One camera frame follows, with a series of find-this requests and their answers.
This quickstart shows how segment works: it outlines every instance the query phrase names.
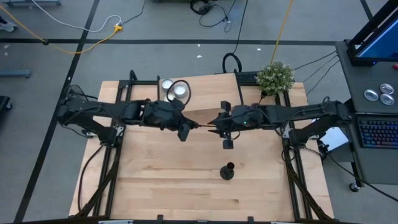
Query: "computer monitor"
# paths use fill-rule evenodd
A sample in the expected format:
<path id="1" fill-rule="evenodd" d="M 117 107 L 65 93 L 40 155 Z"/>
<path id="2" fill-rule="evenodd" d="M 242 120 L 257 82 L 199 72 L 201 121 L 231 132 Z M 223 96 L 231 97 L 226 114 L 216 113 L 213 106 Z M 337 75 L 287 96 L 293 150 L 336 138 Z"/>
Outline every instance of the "computer monitor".
<path id="1" fill-rule="evenodd" d="M 398 0 L 388 1 L 348 42 L 353 66 L 373 66 L 377 62 L 398 62 Z"/>

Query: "green plant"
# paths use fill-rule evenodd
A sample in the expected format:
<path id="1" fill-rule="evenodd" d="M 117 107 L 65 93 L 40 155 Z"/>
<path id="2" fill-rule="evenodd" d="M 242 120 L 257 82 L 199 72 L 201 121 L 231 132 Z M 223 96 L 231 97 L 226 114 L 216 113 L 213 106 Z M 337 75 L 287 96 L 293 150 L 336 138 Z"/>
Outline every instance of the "green plant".
<path id="1" fill-rule="evenodd" d="M 293 86 L 293 69 L 282 62 L 274 62 L 272 65 L 263 66 L 256 79 L 261 91 L 269 96 L 278 95 Z"/>

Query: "wooden table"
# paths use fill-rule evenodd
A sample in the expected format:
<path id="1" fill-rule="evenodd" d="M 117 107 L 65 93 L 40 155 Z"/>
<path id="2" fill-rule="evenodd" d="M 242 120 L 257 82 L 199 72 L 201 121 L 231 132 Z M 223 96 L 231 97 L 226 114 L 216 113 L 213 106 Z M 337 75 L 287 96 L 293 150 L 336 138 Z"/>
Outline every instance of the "wooden table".
<path id="1" fill-rule="evenodd" d="M 216 118 L 221 100 L 228 100 L 232 105 L 241 102 L 233 74 L 181 79 L 192 87 L 192 99 L 184 115 L 200 123 Z M 118 82 L 103 82 L 99 101 L 114 102 L 117 87 Z M 258 103 L 260 91 L 256 86 L 242 86 L 241 91 L 246 105 Z M 289 96 L 292 106 L 307 104 L 303 83 L 295 83 Z M 145 98 L 156 100 L 157 87 L 134 85 L 131 99 Z M 266 97 L 261 103 L 274 105 L 275 99 Z M 96 120 L 110 124 L 108 118 Z M 296 127 L 309 122 L 296 122 Z M 187 141 L 180 142 L 176 132 L 128 126 L 111 218 L 153 220 L 163 215 L 165 220 L 245 221 L 253 216 L 255 221 L 294 221 L 287 172 L 280 157 L 280 137 L 274 131 L 245 131 L 234 141 L 233 150 L 224 150 L 222 139 L 207 130 L 191 130 Z M 98 146 L 97 139 L 88 140 L 82 166 Z M 307 147 L 316 149 L 317 144 L 309 141 Z M 104 150 L 85 172 L 83 205 L 98 186 L 103 155 Z M 332 217 L 321 160 L 309 151 L 302 150 L 301 155 L 307 189 Z M 220 169 L 228 162 L 235 164 L 235 176 L 229 181 L 220 177 Z M 77 212 L 77 189 L 76 185 L 70 214 Z M 304 217 L 302 196 L 297 188 L 296 191 Z M 103 195 L 101 213 L 107 194 Z"/>

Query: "black desk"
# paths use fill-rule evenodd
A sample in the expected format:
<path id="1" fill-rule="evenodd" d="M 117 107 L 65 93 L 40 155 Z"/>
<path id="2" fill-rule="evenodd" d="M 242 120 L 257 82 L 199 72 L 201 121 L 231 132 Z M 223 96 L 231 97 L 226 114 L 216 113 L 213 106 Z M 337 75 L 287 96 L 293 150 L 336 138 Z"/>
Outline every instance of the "black desk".
<path id="1" fill-rule="evenodd" d="M 379 62 L 373 67 L 353 67 L 346 53 L 346 43 L 337 42 L 336 49 L 355 110 L 358 113 L 397 114 L 398 116 L 398 102 L 393 106 L 386 106 L 380 101 L 368 101 L 363 95 L 367 89 L 380 93 L 379 85 L 389 83 L 396 89 L 393 96 L 398 101 L 398 71 L 393 69 L 394 63 Z M 352 123 L 347 130 L 359 176 L 373 184 L 398 184 L 398 149 L 362 148 L 355 124 Z"/>

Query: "yellow cable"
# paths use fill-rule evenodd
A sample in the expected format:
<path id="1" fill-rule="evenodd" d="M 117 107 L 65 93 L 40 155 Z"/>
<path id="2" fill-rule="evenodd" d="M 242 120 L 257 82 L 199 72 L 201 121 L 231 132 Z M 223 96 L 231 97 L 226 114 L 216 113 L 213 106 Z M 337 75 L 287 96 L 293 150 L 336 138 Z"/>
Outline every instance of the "yellow cable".
<path id="1" fill-rule="evenodd" d="M 21 22 L 19 22 L 19 21 L 18 21 L 9 11 L 7 11 L 7 9 L 5 9 L 2 5 L 0 5 L 0 9 L 3 10 L 9 17 L 11 17 L 11 19 L 13 19 L 16 23 L 18 23 L 18 25 L 20 25 L 22 28 L 24 28 L 24 29 L 25 29 L 27 32 L 29 32 L 32 36 L 36 37 L 37 39 L 41 40 L 42 42 L 45 42 L 45 40 L 44 40 L 43 38 L 39 37 L 39 36 L 36 35 L 34 32 L 32 32 L 29 28 L 27 28 L 24 24 L 22 24 Z M 122 28 L 121 26 L 115 25 L 114 31 L 113 31 L 113 33 L 112 33 L 109 37 L 107 37 L 107 38 L 105 38 L 105 39 L 103 39 L 103 40 L 101 40 L 101 41 L 95 43 L 95 44 L 92 45 L 90 48 L 88 48 L 88 49 L 86 49 L 86 50 L 82 50 L 81 52 L 69 52 L 69 51 L 67 51 L 67 50 L 65 50 L 65 49 L 62 49 L 62 48 L 60 48 L 60 47 L 57 47 L 57 46 L 54 45 L 54 44 L 50 44 L 50 45 L 51 45 L 53 48 L 55 48 L 55 49 L 57 49 L 57 50 L 59 50 L 59 51 L 61 51 L 61 52 L 63 52 L 63 53 L 66 53 L 66 54 L 82 54 L 82 53 L 85 53 L 85 52 L 87 52 L 87 51 L 89 51 L 89 50 L 95 48 L 98 44 L 100 44 L 100 43 L 102 43 L 102 42 L 105 42 L 105 41 L 109 40 L 109 39 L 112 38 L 117 32 L 122 31 L 122 30 L 123 30 L 123 28 Z"/>
<path id="2" fill-rule="evenodd" d="M 275 44 L 274 53 L 272 54 L 271 64 L 274 62 L 274 57 L 275 57 L 276 49 L 278 49 L 279 39 L 280 39 L 280 37 L 281 37 L 281 35 L 282 35 L 282 32 L 283 32 L 284 29 L 285 29 L 285 23 L 286 23 L 286 20 L 287 20 L 287 16 L 289 15 L 290 9 L 292 8 L 293 1 L 294 1 L 294 0 L 290 0 L 289 8 L 288 8 L 287 11 L 286 11 L 286 15 L 285 15 L 284 21 L 283 21 L 283 23 L 282 23 L 282 27 L 280 28 L 279 35 L 278 35 L 278 39 L 276 40 L 276 44 Z"/>

